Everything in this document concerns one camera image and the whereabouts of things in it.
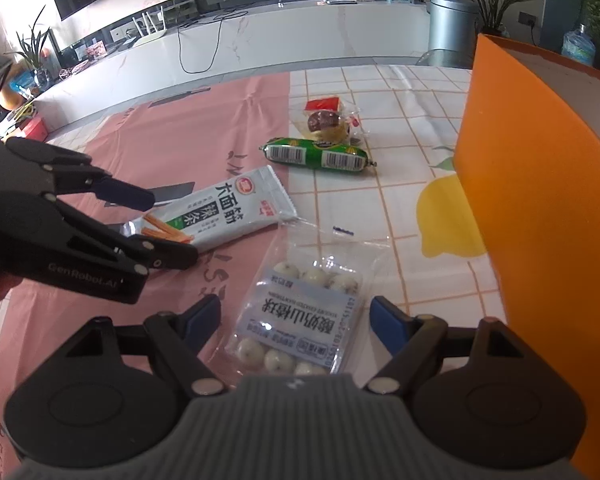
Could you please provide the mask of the white spicy strip packet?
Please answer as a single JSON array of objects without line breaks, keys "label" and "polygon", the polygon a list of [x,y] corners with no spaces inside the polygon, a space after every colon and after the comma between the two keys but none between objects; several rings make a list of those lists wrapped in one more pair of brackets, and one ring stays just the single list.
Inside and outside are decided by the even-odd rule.
[{"label": "white spicy strip packet", "polygon": [[149,211],[126,222],[122,233],[208,252],[295,218],[297,209],[282,181],[272,167],[263,166]]}]

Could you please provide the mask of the clear bag white balls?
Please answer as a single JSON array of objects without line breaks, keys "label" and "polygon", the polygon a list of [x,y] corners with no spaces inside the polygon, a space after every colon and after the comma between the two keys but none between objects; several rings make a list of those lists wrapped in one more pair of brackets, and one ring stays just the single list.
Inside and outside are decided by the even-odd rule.
[{"label": "clear bag white balls", "polygon": [[360,240],[340,226],[279,226],[223,339],[236,373],[337,373],[388,255],[385,240]]}]

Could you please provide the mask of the green sausage stick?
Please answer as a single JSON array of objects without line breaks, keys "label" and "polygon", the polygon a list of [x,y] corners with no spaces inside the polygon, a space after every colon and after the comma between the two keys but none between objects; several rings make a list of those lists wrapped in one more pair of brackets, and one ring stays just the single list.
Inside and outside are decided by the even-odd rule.
[{"label": "green sausage stick", "polygon": [[312,170],[360,174],[377,166],[366,151],[350,144],[275,138],[262,145],[260,151],[270,162]]}]

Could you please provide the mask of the clear pastry red label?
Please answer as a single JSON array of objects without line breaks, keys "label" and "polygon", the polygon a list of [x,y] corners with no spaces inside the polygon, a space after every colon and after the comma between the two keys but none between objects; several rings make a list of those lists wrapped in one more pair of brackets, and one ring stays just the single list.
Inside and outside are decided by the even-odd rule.
[{"label": "clear pastry red label", "polygon": [[301,100],[292,104],[289,118],[304,138],[336,144],[362,144],[364,130],[358,108],[339,96]]}]

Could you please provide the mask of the red storage box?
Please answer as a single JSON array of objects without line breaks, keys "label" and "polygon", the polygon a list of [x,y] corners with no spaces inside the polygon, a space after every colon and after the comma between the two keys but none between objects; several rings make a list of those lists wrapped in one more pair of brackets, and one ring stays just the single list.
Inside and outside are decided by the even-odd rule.
[{"label": "red storage box", "polygon": [[20,122],[15,128],[7,133],[6,139],[25,138],[45,142],[48,137],[48,131],[44,120],[41,117],[33,117]]}]

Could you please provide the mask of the plant in glass vase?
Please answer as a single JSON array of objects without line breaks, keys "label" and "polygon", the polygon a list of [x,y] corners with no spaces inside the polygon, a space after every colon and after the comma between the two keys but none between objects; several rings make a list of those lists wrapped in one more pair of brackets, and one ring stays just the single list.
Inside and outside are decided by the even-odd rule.
[{"label": "plant in glass vase", "polygon": [[10,54],[21,56],[29,66],[35,85],[38,90],[44,92],[52,85],[52,76],[44,62],[44,47],[48,38],[50,38],[50,29],[38,29],[38,21],[45,8],[42,8],[36,16],[32,25],[29,26],[29,36],[16,33],[18,40],[18,49],[10,51]]}]

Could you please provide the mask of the white tv cabinet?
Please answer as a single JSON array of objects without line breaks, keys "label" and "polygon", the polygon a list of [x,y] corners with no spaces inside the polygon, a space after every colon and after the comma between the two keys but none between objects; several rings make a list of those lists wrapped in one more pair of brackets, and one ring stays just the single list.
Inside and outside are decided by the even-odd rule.
[{"label": "white tv cabinet", "polygon": [[174,30],[111,55],[41,94],[50,130],[145,94],[198,79],[328,58],[417,58],[427,51],[422,4],[257,6],[234,18]]}]

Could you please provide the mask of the white router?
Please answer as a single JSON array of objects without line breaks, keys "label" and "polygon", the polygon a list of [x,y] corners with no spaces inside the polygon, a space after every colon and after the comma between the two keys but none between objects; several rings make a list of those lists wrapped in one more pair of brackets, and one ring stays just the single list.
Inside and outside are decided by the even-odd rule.
[{"label": "white router", "polygon": [[132,21],[138,32],[134,47],[149,44],[166,34],[166,18],[162,6],[156,12],[143,11],[140,16],[133,16]]}]

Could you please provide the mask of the orange cardboard box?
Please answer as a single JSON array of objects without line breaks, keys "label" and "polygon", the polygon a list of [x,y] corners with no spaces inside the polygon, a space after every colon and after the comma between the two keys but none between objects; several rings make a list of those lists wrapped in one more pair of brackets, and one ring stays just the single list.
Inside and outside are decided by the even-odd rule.
[{"label": "orange cardboard box", "polygon": [[510,327],[588,412],[573,465],[600,479],[600,71],[480,37],[455,168]]}]

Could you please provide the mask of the blue water jug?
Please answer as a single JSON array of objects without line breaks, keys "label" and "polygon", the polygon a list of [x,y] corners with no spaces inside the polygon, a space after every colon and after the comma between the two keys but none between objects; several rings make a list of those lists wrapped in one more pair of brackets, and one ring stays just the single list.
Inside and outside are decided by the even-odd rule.
[{"label": "blue water jug", "polygon": [[587,66],[594,64],[596,47],[592,38],[586,33],[585,24],[579,24],[575,29],[565,33],[562,40],[562,55]]}]

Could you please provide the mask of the silver trash bin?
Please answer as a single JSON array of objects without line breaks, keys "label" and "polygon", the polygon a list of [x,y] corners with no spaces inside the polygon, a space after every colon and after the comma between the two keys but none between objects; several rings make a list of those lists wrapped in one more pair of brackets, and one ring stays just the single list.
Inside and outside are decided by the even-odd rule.
[{"label": "silver trash bin", "polygon": [[430,0],[426,66],[467,68],[474,64],[479,8],[472,0]]}]

